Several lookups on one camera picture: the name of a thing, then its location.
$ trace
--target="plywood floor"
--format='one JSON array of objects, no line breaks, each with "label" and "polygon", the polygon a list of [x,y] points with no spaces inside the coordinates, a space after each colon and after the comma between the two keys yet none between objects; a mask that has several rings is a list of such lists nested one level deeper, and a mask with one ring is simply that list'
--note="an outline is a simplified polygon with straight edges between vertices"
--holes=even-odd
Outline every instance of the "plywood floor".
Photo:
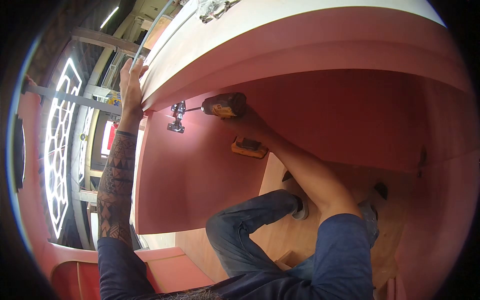
[{"label": "plywood floor", "polygon": [[[339,163],[328,165],[352,191],[358,202],[364,200],[379,181],[389,189],[387,201],[374,201],[379,215],[380,236],[372,248],[371,257],[373,284],[379,288],[387,279],[395,277],[397,272],[394,255],[406,220],[405,203],[412,190],[414,174]],[[279,189],[285,171],[281,162],[270,154],[260,194]],[[286,216],[273,224],[262,226],[251,234],[251,238],[274,261],[292,250],[288,263],[295,265],[313,254],[319,219],[319,213],[312,203],[306,220],[295,221]],[[177,232],[175,241],[213,281],[228,278],[208,242],[204,228]]]}]

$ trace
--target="sleeve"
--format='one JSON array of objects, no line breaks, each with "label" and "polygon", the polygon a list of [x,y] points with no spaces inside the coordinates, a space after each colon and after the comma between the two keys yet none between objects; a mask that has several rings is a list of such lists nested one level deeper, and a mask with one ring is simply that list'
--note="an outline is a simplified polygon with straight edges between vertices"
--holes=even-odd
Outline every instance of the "sleeve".
[{"label": "sleeve", "polygon": [[145,263],[121,240],[110,237],[98,240],[98,269],[102,300],[155,293],[147,279]]},{"label": "sleeve", "polygon": [[372,299],[372,263],[364,220],[339,214],[319,226],[311,285],[328,299]]}]

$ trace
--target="jeans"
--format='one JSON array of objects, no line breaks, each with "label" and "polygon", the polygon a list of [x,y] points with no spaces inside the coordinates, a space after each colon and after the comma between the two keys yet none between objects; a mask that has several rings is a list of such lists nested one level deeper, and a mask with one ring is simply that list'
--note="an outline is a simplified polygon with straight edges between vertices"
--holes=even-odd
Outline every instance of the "jeans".
[{"label": "jeans", "polygon": [[[297,207],[297,199],[292,194],[277,190],[213,215],[207,221],[206,233],[227,275],[234,277],[256,271],[283,272],[249,235],[262,225],[278,221]],[[366,221],[370,246],[373,247],[379,235],[375,212],[368,200],[360,203],[359,208]],[[313,255],[286,273],[311,280]]]}]

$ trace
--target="person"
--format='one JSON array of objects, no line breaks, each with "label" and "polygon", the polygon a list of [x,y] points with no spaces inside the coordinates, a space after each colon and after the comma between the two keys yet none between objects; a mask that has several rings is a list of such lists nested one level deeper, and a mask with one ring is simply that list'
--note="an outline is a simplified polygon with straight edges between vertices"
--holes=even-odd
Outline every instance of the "person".
[{"label": "person", "polygon": [[[138,60],[129,73],[131,64],[129,59],[120,72],[122,116],[98,187],[101,299],[372,299],[370,248],[378,236],[376,212],[367,202],[357,205],[321,159],[278,135],[251,108],[242,118],[223,122],[262,142],[280,159],[288,169],[283,183],[289,191],[255,197],[208,220],[208,239],[229,279],[156,294],[144,262],[132,250],[130,234],[135,149],[143,117],[139,78],[148,68]],[[306,218],[307,196],[321,212],[315,253],[284,272],[249,234],[288,214]]]}]

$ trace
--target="yellow drill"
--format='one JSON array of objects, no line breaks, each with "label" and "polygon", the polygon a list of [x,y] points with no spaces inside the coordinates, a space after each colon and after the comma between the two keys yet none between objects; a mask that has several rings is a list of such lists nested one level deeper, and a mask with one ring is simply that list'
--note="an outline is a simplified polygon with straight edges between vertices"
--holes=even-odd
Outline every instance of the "yellow drill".
[{"label": "yellow drill", "polygon": [[[225,119],[239,118],[245,114],[247,97],[243,93],[219,94],[203,101],[202,106],[187,109],[193,111],[201,109],[207,115],[214,115]],[[262,159],[268,153],[268,148],[261,142],[244,137],[235,137],[232,151],[237,154]]]}]

